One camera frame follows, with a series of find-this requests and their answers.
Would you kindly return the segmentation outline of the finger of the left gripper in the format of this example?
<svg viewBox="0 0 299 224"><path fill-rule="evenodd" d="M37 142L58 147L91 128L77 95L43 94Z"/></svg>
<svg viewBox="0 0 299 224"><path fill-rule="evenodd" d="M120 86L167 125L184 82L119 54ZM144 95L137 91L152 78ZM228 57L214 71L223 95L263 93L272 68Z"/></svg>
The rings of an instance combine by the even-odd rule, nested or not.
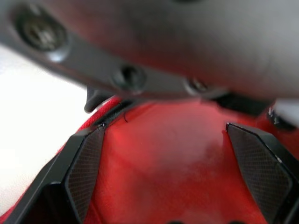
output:
<svg viewBox="0 0 299 224"><path fill-rule="evenodd" d="M97 89L91 86L86 88L86 103L84 106L85 112L93 112L104 102L108 101L111 98L114 98L115 95L102 89Z"/></svg>

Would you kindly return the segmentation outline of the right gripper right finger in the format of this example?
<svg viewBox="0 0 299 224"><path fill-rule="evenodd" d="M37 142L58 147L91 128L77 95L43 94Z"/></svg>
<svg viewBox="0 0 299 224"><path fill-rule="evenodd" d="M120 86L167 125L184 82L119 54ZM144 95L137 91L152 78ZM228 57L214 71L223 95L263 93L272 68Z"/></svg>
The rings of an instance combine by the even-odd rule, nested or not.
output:
<svg viewBox="0 0 299 224"><path fill-rule="evenodd" d="M299 160L271 133L228 123L244 182L268 224L299 224Z"/></svg>

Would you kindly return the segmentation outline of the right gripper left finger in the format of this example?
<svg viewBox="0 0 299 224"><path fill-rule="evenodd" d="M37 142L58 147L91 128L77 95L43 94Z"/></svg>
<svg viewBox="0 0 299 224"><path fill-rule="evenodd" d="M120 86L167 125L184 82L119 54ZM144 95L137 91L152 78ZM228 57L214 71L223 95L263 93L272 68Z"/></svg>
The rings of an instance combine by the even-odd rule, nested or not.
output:
<svg viewBox="0 0 299 224"><path fill-rule="evenodd" d="M83 224L96 184L105 129L72 135L37 174L2 224Z"/></svg>

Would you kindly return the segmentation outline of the black pouch with clear lid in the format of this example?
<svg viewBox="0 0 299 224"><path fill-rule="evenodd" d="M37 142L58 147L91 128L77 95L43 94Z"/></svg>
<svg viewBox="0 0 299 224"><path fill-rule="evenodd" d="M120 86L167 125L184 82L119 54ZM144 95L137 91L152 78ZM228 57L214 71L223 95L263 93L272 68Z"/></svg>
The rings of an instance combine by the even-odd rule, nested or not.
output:
<svg viewBox="0 0 299 224"><path fill-rule="evenodd" d="M101 148L101 157L99 163L99 171L96 180L96 184L93 190L92 198L88 207L88 211L83 224L108 224L101 213L101 208L98 204L98 195L100 192L100 176L101 176L101 162L103 158L103 146L105 144L105 136L107 130L118 120L126 117L126 114L130 111L135 110L136 108L143 107L145 105L154 104L154 105L182 105L187 103L197 103L195 101L189 101L185 103L167 103L167 104L158 104L156 102L145 103L139 106L134 106L133 101L131 100L121 100L119 98L109 99L93 116L88 119L78 131L92 127L92 126L102 126L105 129L105 134L103 138L102 148ZM268 133L274 135L280 143L297 159L299 160L299 128L294 128L291 132L287 130L286 127L279 129L274 124L278 123L281 125L283 122L281 119L277 118L274 113L274 107L271 103L266 102L255 102L245 97L238 97L234 95L228 95L221 97L220 99L214 100L208 104L200 104L206 106L213 106L215 109L223 114L231 114L236 117L235 121L228 121L228 123L240 124L244 126L256 127ZM15 205L3 216L0 217L0 224L2 224L7 218ZM183 224L180 221L171 221L167 224ZM229 224L245 224L241 221L232 221Z"/></svg>

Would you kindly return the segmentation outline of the red table tennis paddle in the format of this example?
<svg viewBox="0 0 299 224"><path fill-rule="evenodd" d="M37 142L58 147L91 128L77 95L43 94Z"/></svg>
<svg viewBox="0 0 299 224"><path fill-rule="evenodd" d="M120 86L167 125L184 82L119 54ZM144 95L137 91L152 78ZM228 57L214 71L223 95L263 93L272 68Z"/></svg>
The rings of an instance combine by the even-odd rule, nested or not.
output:
<svg viewBox="0 0 299 224"><path fill-rule="evenodd" d="M266 224L213 106L149 104L108 130L98 204L108 224Z"/></svg>

